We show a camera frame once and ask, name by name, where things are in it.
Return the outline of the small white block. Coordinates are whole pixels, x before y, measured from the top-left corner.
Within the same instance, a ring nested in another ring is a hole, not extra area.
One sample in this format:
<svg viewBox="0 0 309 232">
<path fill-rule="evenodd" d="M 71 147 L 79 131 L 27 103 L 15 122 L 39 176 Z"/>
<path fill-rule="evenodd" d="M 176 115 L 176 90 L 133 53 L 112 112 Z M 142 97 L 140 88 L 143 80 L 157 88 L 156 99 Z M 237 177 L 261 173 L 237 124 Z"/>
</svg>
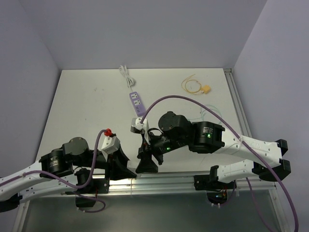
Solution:
<svg viewBox="0 0 309 232">
<path fill-rule="evenodd" d="M 135 175 L 136 175 L 136 179 L 139 179 L 140 177 L 141 177 L 141 174 L 138 174 L 137 172 L 136 172 L 136 167 L 134 167 L 134 166 L 131 166 L 131 165 L 128 165 L 128 167 L 127 167 L 131 172 L 133 172 Z"/>
</svg>

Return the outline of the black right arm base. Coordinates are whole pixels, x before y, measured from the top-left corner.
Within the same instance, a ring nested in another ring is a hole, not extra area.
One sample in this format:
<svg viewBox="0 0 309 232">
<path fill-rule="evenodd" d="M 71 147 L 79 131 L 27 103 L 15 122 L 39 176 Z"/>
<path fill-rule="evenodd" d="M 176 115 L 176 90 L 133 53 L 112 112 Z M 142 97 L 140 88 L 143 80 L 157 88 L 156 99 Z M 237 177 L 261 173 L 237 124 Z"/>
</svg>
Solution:
<svg viewBox="0 0 309 232">
<path fill-rule="evenodd" d="M 210 181 L 210 175 L 194 175 L 194 187 L 196 191 L 206 191 L 207 198 L 212 204 L 223 204 L 228 200 L 227 191 L 234 191 L 237 187 L 236 181 L 222 183 L 219 181 Z"/>
</svg>

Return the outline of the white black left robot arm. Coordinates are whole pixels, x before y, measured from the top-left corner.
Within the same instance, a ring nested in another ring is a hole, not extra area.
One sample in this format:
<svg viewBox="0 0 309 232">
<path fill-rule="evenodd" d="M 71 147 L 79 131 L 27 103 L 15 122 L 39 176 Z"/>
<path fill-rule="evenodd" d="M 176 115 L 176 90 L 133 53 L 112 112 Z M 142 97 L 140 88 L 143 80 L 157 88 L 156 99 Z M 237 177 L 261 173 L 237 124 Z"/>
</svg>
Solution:
<svg viewBox="0 0 309 232">
<path fill-rule="evenodd" d="M 107 137 L 106 150 L 91 150 L 87 141 L 75 137 L 42 156 L 29 167 L 0 179 L 0 210 L 16 209 L 33 198 L 61 192 L 94 194 L 109 181 L 136 178 L 127 167 L 117 137 Z"/>
</svg>

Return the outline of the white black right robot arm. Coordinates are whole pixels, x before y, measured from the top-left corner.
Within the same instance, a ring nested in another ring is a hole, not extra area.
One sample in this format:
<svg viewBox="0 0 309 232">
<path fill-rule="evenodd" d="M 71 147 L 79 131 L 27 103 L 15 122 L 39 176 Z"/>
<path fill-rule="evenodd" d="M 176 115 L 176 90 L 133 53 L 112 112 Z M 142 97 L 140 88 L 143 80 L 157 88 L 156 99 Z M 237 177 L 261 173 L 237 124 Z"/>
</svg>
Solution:
<svg viewBox="0 0 309 232">
<path fill-rule="evenodd" d="M 214 165 L 210 169 L 209 183 L 220 188 L 246 177 L 259 177 L 270 182 L 283 180 L 291 173 L 291 165 L 283 159 L 287 141 L 279 139 L 265 142 L 238 135 L 231 130 L 209 121 L 190 122 L 183 115 L 168 111 L 160 117 L 160 135 L 154 135 L 146 120 L 132 119 L 131 132 L 142 135 L 137 158 L 140 160 L 136 173 L 157 173 L 163 163 L 163 155 L 181 147 L 198 154 L 226 154 L 242 158 L 228 165 Z"/>
</svg>

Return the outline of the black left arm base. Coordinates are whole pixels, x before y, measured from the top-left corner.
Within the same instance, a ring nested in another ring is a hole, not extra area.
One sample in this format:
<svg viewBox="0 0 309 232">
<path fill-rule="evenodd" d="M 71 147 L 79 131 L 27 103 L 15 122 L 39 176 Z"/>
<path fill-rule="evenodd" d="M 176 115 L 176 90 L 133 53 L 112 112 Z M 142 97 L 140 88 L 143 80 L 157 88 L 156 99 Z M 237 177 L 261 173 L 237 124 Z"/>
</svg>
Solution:
<svg viewBox="0 0 309 232">
<path fill-rule="evenodd" d="M 85 213 L 97 213 L 105 209 L 106 203 L 99 199 L 99 194 L 106 194 L 109 191 L 110 180 L 108 178 L 92 179 L 88 186 L 79 188 L 73 192 L 66 192 L 68 195 L 75 195 L 75 206 Z M 102 207 L 91 210 L 96 203 L 102 203 Z"/>
</svg>

